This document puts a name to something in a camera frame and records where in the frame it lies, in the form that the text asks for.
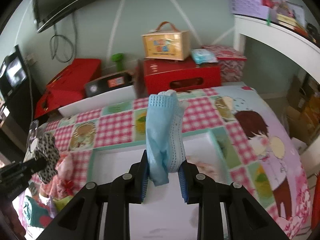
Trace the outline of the pink floral fabric bundle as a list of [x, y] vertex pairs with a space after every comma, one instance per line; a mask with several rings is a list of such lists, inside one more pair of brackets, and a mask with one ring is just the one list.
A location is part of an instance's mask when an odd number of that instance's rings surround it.
[[201, 161], [198, 157], [195, 157], [193, 155], [187, 155], [186, 160], [189, 163], [196, 165], [200, 173], [209, 176], [215, 181], [218, 181], [220, 179], [219, 173], [213, 164]]

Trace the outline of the black white spotted scrunchie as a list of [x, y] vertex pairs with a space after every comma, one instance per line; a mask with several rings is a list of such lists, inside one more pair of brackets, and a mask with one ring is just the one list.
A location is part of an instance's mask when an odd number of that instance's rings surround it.
[[59, 150], [55, 146], [55, 137], [52, 133], [44, 133], [40, 137], [28, 141], [24, 162], [33, 158], [35, 160], [43, 158], [46, 161], [46, 166], [39, 170], [37, 174], [44, 184], [48, 184], [57, 175], [56, 165], [60, 159]]

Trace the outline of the purple baby wipes pack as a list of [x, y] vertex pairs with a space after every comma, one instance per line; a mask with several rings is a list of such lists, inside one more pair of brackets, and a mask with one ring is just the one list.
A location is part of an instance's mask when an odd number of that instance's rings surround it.
[[74, 163], [71, 152], [60, 153], [60, 159], [57, 162], [57, 174], [53, 176], [48, 184], [41, 183], [40, 196], [51, 197], [55, 200], [61, 200], [74, 195]]

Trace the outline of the blue face mask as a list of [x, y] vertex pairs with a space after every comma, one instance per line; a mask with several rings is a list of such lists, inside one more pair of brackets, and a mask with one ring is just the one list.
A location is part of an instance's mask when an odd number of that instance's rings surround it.
[[150, 179], [155, 186], [169, 182], [185, 161], [182, 124], [187, 101], [180, 101], [174, 90], [149, 96], [145, 123], [146, 152]]

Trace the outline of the green microfiber cloth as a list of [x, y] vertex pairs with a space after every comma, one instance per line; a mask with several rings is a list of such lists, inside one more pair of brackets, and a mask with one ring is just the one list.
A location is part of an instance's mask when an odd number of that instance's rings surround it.
[[60, 212], [71, 200], [72, 196], [67, 196], [62, 199], [53, 199], [57, 212]]

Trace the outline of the teal rimmed white tray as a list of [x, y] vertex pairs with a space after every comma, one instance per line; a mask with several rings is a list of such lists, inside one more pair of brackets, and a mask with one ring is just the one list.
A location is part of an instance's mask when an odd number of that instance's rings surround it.
[[[230, 184], [227, 164], [212, 129], [188, 132], [182, 135], [185, 158], [198, 171], [216, 182]], [[129, 172], [131, 165], [141, 160], [147, 145], [130, 142], [93, 150], [87, 168], [87, 181], [98, 185], [111, 183]], [[149, 166], [149, 181], [142, 204], [129, 205], [131, 239], [196, 239], [198, 204], [187, 204], [181, 194], [178, 168], [164, 172]]]

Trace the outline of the teal plastic toy case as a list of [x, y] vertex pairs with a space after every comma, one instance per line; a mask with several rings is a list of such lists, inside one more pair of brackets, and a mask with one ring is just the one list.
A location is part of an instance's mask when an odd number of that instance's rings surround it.
[[37, 228], [45, 228], [53, 220], [49, 208], [29, 196], [23, 200], [23, 216], [29, 226]]

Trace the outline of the patterned tablecloth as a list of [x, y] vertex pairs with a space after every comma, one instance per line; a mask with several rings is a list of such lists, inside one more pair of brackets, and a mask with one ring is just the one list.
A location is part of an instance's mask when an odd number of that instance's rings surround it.
[[[299, 153], [269, 105], [251, 87], [225, 86], [180, 92], [189, 103], [182, 135], [212, 129], [231, 182], [241, 183], [289, 238], [306, 223], [311, 200]], [[73, 155], [74, 193], [87, 182], [96, 148], [145, 142], [148, 98], [121, 102], [45, 123], [60, 153]]]

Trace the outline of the black cabinet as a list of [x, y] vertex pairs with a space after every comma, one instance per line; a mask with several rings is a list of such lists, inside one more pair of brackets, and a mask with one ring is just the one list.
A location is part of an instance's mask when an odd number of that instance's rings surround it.
[[16, 45], [14, 52], [1, 64], [1, 117], [13, 118], [14, 124], [28, 133], [40, 97], [41, 93]]

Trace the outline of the white board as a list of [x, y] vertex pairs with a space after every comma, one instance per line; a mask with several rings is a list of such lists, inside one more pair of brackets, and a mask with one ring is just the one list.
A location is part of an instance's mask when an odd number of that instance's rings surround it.
[[134, 100], [136, 98], [135, 88], [131, 85], [65, 105], [60, 107], [58, 111], [63, 117], [70, 117], [82, 112], [95, 110], [124, 101]]

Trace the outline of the black rectangular box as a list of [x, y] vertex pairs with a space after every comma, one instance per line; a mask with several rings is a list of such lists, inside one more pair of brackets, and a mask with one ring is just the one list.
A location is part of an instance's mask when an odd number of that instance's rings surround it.
[[87, 97], [93, 97], [118, 88], [133, 84], [133, 75], [124, 70], [121, 72], [105, 75], [85, 84]]

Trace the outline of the red bag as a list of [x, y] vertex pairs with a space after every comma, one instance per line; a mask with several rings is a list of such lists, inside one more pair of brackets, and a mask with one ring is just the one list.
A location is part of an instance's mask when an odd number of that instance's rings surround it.
[[101, 77], [100, 59], [74, 59], [47, 85], [35, 107], [37, 119], [86, 97], [85, 85]]

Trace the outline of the red gift box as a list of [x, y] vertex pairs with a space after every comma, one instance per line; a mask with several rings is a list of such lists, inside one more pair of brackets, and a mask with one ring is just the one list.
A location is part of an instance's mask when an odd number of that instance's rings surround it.
[[186, 92], [221, 86], [218, 64], [200, 67], [191, 57], [184, 61], [147, 59], [143, 62], [144, 82], [149, 94], [167, 90]]

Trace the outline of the green knob object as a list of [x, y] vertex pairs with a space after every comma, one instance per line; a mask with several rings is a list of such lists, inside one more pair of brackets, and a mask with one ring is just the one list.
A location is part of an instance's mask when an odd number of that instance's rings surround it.
[[116, 53], [111, 56], [111, 60], [112, 62], [114, 62], [117, 72], [121, 72], [124, 70], [123, 59], [124, 59], [123, 53]]

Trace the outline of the red patterned box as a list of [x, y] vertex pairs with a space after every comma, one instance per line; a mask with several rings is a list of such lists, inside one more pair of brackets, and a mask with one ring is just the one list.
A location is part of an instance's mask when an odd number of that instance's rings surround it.
[[221, 82], [240, 82], [247, 58], [229, 46], [204, 45], [203, 49], [212, 52], [220, 66]]

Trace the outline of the blue wet wipes pack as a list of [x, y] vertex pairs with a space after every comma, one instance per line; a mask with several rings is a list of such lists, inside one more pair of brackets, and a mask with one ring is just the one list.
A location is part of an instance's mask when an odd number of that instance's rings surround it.
[[191, 51], [191, 57], [196, 64], [205, 64], [205, 63], [217, 63], [218, 60], [215, 54], [206, 49], [193, 49]]

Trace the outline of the yellow handled gift box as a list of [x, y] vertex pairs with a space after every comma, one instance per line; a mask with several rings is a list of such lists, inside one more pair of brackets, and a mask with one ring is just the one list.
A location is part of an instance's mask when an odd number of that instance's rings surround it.
[[142, 35], [146, 59], [184, 61], [190, 56], [188, 30], [178, 30], [174, 24], [164, 21], [155, 31]]

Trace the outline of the white shelf frame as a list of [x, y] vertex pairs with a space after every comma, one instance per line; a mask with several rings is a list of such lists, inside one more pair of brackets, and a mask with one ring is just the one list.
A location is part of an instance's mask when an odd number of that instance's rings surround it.
[[234, 17], [233, 47], [248, 59], [244, 83], [255, 88], [286, 125], [285, 97], [292, 79], [309, 74], [319, 81], [319, 48], [284, 27], [240, 15]]

